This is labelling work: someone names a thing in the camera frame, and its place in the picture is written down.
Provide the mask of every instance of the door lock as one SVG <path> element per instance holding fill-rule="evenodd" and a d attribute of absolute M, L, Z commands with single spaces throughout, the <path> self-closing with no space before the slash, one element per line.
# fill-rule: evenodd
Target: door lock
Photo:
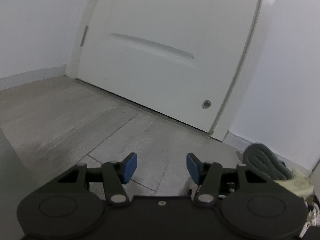
<path fill-rule="evenodd" d="M 211 106 L 211 101 L 210 100 L 205 100 L 203 103 L 202 103 L 202 108 L 203 109 L 207 109 Z"/>

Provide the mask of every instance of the tile floor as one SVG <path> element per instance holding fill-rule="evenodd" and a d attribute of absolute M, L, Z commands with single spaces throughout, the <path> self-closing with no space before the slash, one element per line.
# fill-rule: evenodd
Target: tile floor
<path fill-rule="evenodd" d="M 207 134 L 68 77 L 0 91 L 0 127 L 39 185 L 78 162 L 97 167 L 138 154 L 129 195 L 178 195 L 189 175 L 186 153 L 224 167 L 236 149 Z M 91 190 L 103 197 L 100 185 Z"/>

